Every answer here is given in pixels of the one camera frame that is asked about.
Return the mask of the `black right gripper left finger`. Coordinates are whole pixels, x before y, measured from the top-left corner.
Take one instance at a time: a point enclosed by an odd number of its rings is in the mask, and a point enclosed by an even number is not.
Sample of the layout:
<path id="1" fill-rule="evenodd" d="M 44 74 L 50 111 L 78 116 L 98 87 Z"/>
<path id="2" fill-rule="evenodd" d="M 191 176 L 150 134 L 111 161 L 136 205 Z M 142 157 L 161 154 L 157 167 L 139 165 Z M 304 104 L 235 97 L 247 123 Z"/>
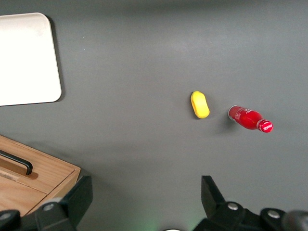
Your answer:
<path id="1" fill-rule="evenodd" d="M 60 201 L 41 205 L 21 217 L 18 210 L 0 212 L 2 231 L 76 231 L 93 200 L 92 177 L 83 176 Z"/>

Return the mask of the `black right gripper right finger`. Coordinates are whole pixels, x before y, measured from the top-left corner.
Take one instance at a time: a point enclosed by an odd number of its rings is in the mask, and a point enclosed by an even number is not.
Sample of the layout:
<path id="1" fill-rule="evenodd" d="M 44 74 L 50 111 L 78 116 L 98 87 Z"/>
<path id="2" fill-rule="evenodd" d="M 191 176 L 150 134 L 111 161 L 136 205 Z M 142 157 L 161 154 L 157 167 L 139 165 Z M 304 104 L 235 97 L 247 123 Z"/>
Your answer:
<path id="1" fill-rule="evenodd" d="M 306 231 L 308 213 L 263 208 L 257 215 L 239 203 L 226 201 L 211 176 L 202 176 L 201 201 L 206 218 L 195 231 Z"/>

